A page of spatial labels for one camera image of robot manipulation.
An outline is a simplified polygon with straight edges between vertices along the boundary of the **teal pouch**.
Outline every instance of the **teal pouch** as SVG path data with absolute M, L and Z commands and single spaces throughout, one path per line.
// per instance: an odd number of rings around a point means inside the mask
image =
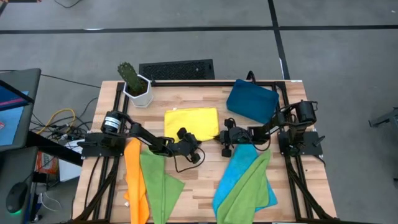
M 230 111 L 266 124 L 272 118 L 279 94 L 256 84 L 236 80 L 226 101 Z

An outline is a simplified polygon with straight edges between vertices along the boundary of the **wooden tabletop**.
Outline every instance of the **wooden tabletop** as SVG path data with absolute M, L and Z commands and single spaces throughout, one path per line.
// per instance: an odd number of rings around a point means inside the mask
M 302 82 L 284 81 L 286 83 L 289 103 L 295 103 L 300 100 L 306 100 L 304 85 Z M 114 105 L 117 81 L 106 81 L 102 83 L 99 93 L 98 103 L 94 115 L 92 131 L 100 132 L 101 123 L 107 111 L 111 111 Z M 135 108 L 129 103 L 128 114 L 131 118 L 139 122 L 156 136 L 164 135 L 164 114 L 166 110 L 173 108 L 201 108 L 216 107 L 218 110 L 218 119 L 220 130 L 224 129 L 224 119 L 233 117 L 238 126 L 260 125 L 259 123 L 234 114 L 226 109 L 226 100 L 231 91 L 231 86 L 169 86 L 153 87 L 154 100 L 148 108 Z M 280 105 L 283 104 L 282 93 L 280 95 Z M 119 111 L 123 107 L 124 95 L 121 95 Z M 256 212 L 255 222 L 274 222 L 274 221 L 295 221 L 292 199 L 290 196 L 289 183 L 284 158 L 280 155 L 276 134 L 272 135 L 270 150 L 272 157 L 267 167 L 267 178 L 276 194 L 278 204 L 273 207 L 265 208 Z M 178 174 L 174 168 L 172 158 L 166 159 L 166 173 L 178 178 L 185 183 L 185 187 L 168 222 L 215 222 L 215 214 L 211 207 L 213 196 L 218 187 L 218 183 L 228 165 L 229 158 L 221 156 L 222 145 L 214 140 L 204 142 L 201 148 L 206 152 L 206 160 L 200 166 L 192 170 L 187 170 Z M 88 185 L 88 179 L 96 158 L 85 159 L 80 175 L 76 197 L 73 204 L 73 217 L 79 216 L 83 211 L 85 195 Z M 331 216 L 336 216 L 335 206 L 331 197 L 328 179 L 323 164 L 313 156 L 302 156 L 303 168 L 307 178 L 309 191 Z M 95 169 L 93 181 L 91 183 L 88 201 L 94 196 L 98 189 L 100 179 L 102 159 Z M 116 181 L 116 190 L 114 192 L 113 209 L 111 222 L 130 223 L 129 208 L 124 203 L 123 194 L 127 190 L 127 183 L 124 180 L 126 175 L 126 165 L 122 157 L 119 164 L 118 176 Z M 108 171 L 112 165 L 112 159 L 109 161 Z M 178 167 L 189 167 L 185 158 L 177 157 Z M 305 207 L 302 194 L 297 189 L 300 202 L 301 214 L 305 217 Z M 105 203 L 108 198 L 108 191 L 105 192 L 99 217 L 104 217 Z

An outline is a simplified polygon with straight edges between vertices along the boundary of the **black mat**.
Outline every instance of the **black mat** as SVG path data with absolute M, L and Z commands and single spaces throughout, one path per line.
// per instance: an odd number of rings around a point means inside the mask
M 213 60 L 143 63 L 139 74 L 149 80 L 214 80 Z

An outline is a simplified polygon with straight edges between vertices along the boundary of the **potted cactus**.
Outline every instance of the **potted cactus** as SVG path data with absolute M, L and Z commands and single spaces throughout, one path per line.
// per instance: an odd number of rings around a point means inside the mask
M 138 108 L 146 108 L 154 99 L 150 81 L 138 75 L 134 67 L 127 62 L 118 66 L 118 72 L 125 81 L 123 92 L 126 94 L 133 105 Z

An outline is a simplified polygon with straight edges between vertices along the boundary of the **gray carpet floor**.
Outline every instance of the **gray carpet floor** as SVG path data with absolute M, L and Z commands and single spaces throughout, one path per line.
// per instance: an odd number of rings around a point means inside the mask
M 58 0 L 73 4 L 72 0 Z M 280 26 L 398 24 L 390 0 L 275 0 Z M 64 9 L 53 0 L 8 4 L 0 30 L 92 29 L 186 26 L 271 26 L 267 1 L 82 0 Z M 344 220 L 396 223 L 398 138 L 389 124 L 368 120 L 398 106 L 398 30 L 281 31 L 293 80 L 319 102 L 317 131 L 338 216 Z M 1 34 L 0 70 L 39 67 L 43 74 L 100 85 L 119 80 L 118 63 L 213 59 L 216 79 L 282 79 L 273 31 L 163 32 L 123 34 Z M 62 108 L 78 114 L 98 89 L 42 77 L 34 108 L 42 121 Z M 83 117 L 91 121 L 95 103 Z M 41 223 L 70 218 L 77 180 L 49 195 L 63 209 L 41 209 Z

